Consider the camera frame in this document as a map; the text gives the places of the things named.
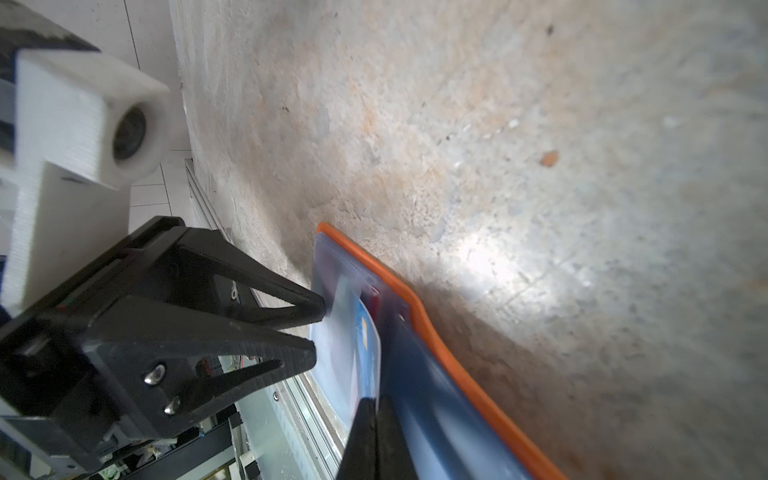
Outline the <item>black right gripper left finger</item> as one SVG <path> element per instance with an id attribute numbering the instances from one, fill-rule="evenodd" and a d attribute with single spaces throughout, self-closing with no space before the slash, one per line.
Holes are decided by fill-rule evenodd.
<path id="1" fill-rule="evenodd" d="M 375 401 L 363 398 L 358 404 L 336 479 L 375 479 L 376 456 Z"/>

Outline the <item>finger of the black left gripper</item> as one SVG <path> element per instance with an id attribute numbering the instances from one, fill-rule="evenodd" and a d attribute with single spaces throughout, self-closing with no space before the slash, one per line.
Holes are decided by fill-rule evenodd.
<path id="1" fill-rule="evenodd" d="M 227 242 L 220 232 L 173 226 L 157 233 L 152 246 L 170 277 L 170 298 L 152 301 L 152 320 L 168 329 L 288 329 L 318 323 L 323 298 L 269 270 Z M 286 303 L 260 307 L 220 293 L 221 279 Z"/>

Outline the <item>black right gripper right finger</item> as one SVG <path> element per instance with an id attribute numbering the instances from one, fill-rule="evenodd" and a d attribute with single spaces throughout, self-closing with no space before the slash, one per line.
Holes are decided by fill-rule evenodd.
<path id="1" fill-rule="evenodd" d="M 417 473 L 392 400 L 382 397 L 376 413 L 376 478 L 416 480 Z"/>

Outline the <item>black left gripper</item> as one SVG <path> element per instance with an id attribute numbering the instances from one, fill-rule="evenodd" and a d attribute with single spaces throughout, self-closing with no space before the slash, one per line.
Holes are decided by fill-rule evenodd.
<path id="1" fill-rule="evenodd" d="M 122 298 L 185 229 L 152 218 L 2 327 L 1 432 L 54 473 L 92 473 L 314 367 L 307 339 Z"/>

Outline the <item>blue credit card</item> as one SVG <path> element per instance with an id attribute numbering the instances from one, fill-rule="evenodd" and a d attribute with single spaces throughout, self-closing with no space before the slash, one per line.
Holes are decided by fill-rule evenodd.
<path id="1" fill-rule="evenodd" d="M 346 430 L 360 401 L 376 401 L 380 391 L 381 340 L 361 292 L 355 280 L 341 276 L 330 311 L 309 330 L 317 351 L 311 374 Z"/>

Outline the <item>orange card holder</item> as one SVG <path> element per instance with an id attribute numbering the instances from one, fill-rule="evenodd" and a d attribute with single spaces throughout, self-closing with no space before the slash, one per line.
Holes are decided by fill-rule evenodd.
<path id="1" fill-rule="evenodd" d="M 330 311 L 355 280 L 381 340 L 379 398 L 395 407 L 417 479 L 558 479 L 560 469 L 461 366 L 419 296 L 328 223 L 317 227 L 312 289 Z"/>

